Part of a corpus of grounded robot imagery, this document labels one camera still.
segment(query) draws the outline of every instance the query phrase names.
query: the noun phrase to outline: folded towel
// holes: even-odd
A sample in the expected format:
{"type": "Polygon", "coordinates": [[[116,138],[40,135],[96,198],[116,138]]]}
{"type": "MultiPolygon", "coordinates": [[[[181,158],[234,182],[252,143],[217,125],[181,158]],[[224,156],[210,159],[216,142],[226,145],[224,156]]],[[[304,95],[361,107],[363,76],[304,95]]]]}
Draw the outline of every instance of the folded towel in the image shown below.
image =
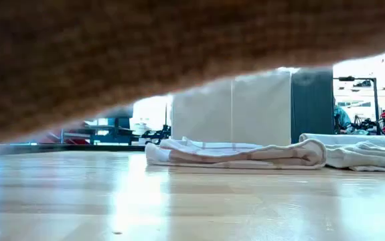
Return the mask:
{"type": "Polygon", "coordinates": [[[302,134],[300,141],[317,139],[327,149],[327,164],[354,171],[385,171],[385,136],[302,134]]]}
{"type": "Polygon", "coordinates": [[[168,139],[146,145],[151,165],[238,169],[320,169],[326,162],[324,145],[310,139],[279,147],[246,143],[203,143],[168,139]]]}

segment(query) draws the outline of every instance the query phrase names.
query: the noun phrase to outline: gray panel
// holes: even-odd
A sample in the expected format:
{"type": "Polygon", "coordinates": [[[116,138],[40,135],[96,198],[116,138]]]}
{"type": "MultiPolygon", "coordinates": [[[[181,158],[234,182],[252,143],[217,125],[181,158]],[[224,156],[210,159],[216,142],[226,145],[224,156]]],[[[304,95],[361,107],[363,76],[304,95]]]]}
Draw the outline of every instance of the gray panel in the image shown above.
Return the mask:
{"type": "Polygon", "coordinates": [[[292,75],[292,143],[302,133],[333,134],[332,68],[300,69],[292,75]]]}

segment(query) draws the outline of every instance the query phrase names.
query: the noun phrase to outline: wooden floor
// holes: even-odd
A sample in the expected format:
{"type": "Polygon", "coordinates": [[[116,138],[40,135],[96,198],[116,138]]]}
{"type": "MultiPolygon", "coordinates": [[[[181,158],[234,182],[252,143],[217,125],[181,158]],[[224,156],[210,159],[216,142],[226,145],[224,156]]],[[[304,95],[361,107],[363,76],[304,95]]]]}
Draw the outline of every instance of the wooden floor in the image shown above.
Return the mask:
{"type": "Polygon", "coordinates": [[[385,173],[168,168],[142,153],[0,156],[0,240],[385,241],[385,173]]]}

